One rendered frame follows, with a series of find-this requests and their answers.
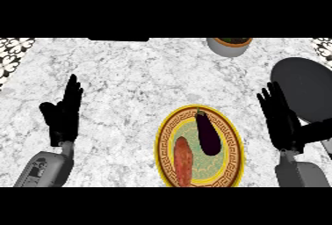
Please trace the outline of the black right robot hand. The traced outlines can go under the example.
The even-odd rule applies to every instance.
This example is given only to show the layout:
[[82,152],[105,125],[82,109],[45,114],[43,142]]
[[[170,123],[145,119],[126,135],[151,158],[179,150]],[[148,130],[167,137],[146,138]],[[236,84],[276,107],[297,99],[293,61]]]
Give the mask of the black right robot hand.
[[321,142],[332,138],[332,119],[301,125],[295,112],[291,110],[278,82],[267,83],[263,92],[257,94],[269,135],[273,146],[279,150],[304,153],[310,142]]

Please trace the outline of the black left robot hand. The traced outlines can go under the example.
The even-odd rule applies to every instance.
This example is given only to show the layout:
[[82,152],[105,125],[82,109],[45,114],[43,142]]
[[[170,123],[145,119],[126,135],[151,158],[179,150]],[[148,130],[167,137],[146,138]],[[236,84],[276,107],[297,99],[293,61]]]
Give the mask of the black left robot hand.
[[77,139],[82,94],[83,88],[77,76],[71,75],[62,100],[55,105],[49,102],[39,105],[39,110],[49,125],[52,147],[58,147],[62,142],[74,142]]

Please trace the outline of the dark grey pan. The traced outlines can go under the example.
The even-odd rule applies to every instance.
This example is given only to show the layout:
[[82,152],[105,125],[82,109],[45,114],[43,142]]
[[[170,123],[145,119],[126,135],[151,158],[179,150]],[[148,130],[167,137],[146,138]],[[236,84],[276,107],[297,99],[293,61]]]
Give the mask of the dark grey pan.
[[306,143],[322,142],[332,159],[332,70],[300,57],[282,59],[273,66],[278,82],[297,117],[307,122],[300,128]]

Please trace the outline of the dark purple eggplant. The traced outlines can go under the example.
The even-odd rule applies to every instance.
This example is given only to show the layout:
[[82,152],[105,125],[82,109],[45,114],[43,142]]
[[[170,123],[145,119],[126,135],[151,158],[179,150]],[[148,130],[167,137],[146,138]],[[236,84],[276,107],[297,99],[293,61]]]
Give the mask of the dark purple eggplant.
[[207,156],[216,156],[220,153],[220,135],[210,122],[208,115],[204,111],[197,112],[198,140],[200,146]]

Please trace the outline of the yellow patterned plate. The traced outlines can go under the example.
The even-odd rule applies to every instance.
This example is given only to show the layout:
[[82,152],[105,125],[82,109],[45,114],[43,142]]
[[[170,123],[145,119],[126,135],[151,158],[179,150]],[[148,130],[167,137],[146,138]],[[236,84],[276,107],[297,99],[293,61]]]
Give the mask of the yellow patterned plate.
[[[195,115],[204,112],[220,136],[220,153],[208,156],[200,146]],[[192,187],[232,187],[244,173],[244,145],[228,117],[207,105],[185,105],[166,117],[155,137],[155,165],[167,186],[179,186],[174,147],[188,139],[192,150]]]

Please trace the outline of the orange sweet potato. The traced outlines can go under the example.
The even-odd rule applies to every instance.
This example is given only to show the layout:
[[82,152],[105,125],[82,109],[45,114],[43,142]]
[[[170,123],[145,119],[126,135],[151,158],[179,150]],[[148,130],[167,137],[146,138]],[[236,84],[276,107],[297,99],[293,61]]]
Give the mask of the orange sweet potato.
[[174,147],[174,166],[180,186],[191,186],[194,155],[188,139],[180,136]]

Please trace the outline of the grey plant pot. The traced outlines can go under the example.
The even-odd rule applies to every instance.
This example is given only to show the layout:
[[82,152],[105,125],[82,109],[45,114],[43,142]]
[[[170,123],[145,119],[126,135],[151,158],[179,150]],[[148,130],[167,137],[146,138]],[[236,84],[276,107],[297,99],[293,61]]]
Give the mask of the grey plant pot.
[[228,42],[225,38],[207,38],[211,51],[225,57],[238,57],[247,51],[253,38],[244,38],[242,41]]

